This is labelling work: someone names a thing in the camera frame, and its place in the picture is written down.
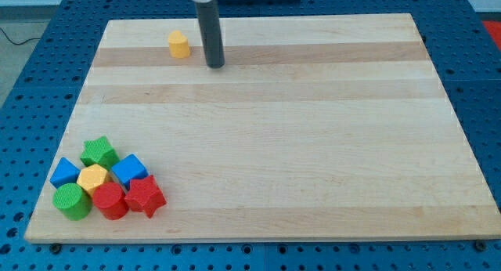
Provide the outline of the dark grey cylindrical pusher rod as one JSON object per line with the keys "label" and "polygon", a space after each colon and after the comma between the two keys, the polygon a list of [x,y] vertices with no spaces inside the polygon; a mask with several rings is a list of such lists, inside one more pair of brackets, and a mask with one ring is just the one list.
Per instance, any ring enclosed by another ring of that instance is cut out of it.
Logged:
{"label": "dark grey cylindrical pusher rod", "polygon": [[218,0],[197,2],[195,6],[206,64],[211,69],[221,68],[225,65],[225,55]]}

